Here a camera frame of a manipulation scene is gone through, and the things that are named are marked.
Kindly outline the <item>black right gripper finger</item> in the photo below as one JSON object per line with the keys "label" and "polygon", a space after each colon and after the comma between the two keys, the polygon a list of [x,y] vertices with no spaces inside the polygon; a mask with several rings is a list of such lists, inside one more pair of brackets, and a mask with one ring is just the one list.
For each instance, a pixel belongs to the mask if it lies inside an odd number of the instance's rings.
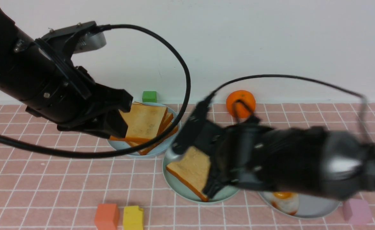
{"label": "black right gripper finger", "polygon": [[236,188],[230,186],[228,179],[209,177],[203,188],[203,194],[208,199],[228,198],[236,194]]}

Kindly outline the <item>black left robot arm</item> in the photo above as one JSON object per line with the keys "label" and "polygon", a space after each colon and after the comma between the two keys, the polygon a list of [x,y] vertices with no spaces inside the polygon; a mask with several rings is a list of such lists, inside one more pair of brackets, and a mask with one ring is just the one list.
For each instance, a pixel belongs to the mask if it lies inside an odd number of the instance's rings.
{"label": "black left robot arm", "polygon": [[0,8],[0,91],[25,104],[26,112],[47,119],[59,131],[108,139],[125,137],[133,97],[123,89],[98,84],[73,54],[107,44],[94,21],[51,30],[32,39]]}

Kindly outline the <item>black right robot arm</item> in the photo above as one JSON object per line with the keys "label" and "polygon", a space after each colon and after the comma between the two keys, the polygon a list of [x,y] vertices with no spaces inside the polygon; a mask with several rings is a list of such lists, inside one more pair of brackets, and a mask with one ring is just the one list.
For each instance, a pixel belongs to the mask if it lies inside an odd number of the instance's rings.
{"label": "black right robot arm", "polygon": [[202,189],[213,198],[226,186],[347,200],[375,192],[375,143],[322,126],[275,129],[255,119],[223,129]]}

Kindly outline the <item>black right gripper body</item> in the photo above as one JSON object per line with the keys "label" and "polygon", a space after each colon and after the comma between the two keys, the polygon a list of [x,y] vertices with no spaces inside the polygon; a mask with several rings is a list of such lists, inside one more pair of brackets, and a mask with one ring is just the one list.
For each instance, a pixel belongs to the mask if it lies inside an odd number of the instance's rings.
{"label": "black right gripper body", "polygon": [[222,177],[230,186],[238,189],[267,191],[273,183],[263,171],[263,135],[273,131],[270,126],[260,124],[260,119],[250,116],[222,129],[211,144],[210,170],[208,177]]}

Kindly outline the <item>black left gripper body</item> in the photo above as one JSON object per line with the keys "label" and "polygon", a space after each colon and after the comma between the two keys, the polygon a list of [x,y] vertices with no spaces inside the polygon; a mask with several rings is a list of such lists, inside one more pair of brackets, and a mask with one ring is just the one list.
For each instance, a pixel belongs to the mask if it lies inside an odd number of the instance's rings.
{"label": "black left gripper body", "polygon": [[71,57],[80,37],[100,33],[94,21],[49,32],[29,45],[56,67],[40,85],[39,93],[25,101],[26,112],[57,124],[61,131],[79,132],[79,110],[84,107],[114,107],[129,112],[133,97],[123,89],[98,84],[82,66],[74,66]]}

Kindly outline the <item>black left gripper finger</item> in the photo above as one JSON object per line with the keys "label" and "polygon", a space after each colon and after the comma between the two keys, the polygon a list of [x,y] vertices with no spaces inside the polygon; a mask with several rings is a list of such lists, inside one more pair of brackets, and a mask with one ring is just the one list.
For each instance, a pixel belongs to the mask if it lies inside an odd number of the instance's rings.
{"label": "black left gripper finger", "polygon": [[114,107],[84,107],[79,110],[79,132],[109,139],[124,137],[128,125],[119,109]]}

